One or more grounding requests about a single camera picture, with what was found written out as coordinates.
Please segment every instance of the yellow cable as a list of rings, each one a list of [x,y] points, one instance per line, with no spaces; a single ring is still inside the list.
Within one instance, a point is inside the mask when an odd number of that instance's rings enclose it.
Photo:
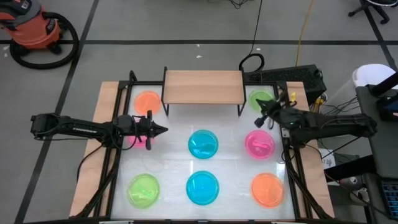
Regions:
[[[299,64],[300,49],[301,49],[301,39],[303,38],[305,26],[307,25],[308,18],[310,17],[310,14],[311,14],[311,11],[312,11],[313,2],[314,2],[314,0],[311,0],[310,7],[308,8],[307,14],[305,15],[305,20],[304,20],[303,27],[301,28],[300,38],[298,39],[298,46],[297,46],[297,53],[296,53],[296,66],[297,66],[297,64]]]

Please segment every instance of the shop vacuum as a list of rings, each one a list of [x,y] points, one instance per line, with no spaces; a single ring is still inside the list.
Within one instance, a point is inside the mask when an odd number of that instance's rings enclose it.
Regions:
[[[60,14],[45,12],[37,0],[0,0],[0,26],[12,37],[11,57],[20,65],[34,69],[61,67],[76,57],[79,38],[72,24]],[[63,59],[36,64],[22,59],[31,50],[47,49],[55,55],[62,52],[59,40],[65,30],[72,35],[72,50]]]

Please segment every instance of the white table surface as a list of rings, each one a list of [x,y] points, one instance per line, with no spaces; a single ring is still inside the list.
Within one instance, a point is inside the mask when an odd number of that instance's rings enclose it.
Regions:
[[[263,89],[273,94],[271,86],[246,86],[249,98],[253,90]],[[134,86],[132,88],[129,114],[137,115],[134,98],[144,90],[159,94],[159,86]],[[168,131],[157,136],[152,150],[132,148],[121,154],[118,179],[114,195],[112,219],[172,219],[172,220],[293,220],[293,204],[289,180],[280,155],[282,140],[279,125],[263,129],[275,141],[275,153],[268,159],[252,158],[244,148],[246,135],[256,130],[254,120],[260,112],[254,111],[249,102],[238,116],[236,105],[170,105],[167,117],[161,110],[153,120],[168,127]],[[209,159],[197,159],[188,150],[188,139],[199,129],[216,134],[219,142],[217,153]],[[194,172],[207,170],[214,174],[220,184],[217,199],[209,205],[196,205],[187,196],[185,187]],[[264,208],[256,203],[250,191],[251,182],[260,173],[276,175],[284,185],[284,199],[276,208]],[[139,174],[151,174],[159,181],[160,195],[151,207],[133,207],[127,199],[127,188]]]

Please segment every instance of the wooden shelf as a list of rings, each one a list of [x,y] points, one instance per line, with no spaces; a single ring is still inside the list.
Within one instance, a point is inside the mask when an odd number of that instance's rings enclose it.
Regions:
[[[167,70],[165,104],[243,104],[241,71]]]

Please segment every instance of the green bowl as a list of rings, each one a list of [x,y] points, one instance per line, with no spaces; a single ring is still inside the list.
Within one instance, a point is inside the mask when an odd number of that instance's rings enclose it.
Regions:
[[[249,104],[251,108],[255,111],[261,111],[259,104],[257,103],[256,99],[259,100],[273,100],[274,97],[265,90],[253,90],[249,95]]]
[[[132,206],[148,208],[156,202],[160,194],[157,179],[150,174],[136,176],[127,190],[127,197]]]

